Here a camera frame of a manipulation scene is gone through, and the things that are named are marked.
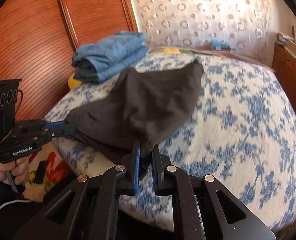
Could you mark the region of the person's left hand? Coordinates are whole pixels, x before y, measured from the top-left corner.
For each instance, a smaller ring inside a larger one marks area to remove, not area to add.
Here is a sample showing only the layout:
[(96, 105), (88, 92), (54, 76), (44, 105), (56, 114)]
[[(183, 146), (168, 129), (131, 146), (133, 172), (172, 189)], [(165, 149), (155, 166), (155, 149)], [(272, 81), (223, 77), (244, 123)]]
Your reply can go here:
[(9, 184), (6, 172), (15, 177), (16, 185), (25, 185), (29, 179), (29, 158), (23, 157), (10, 163), (0, 163), (0, 181)]

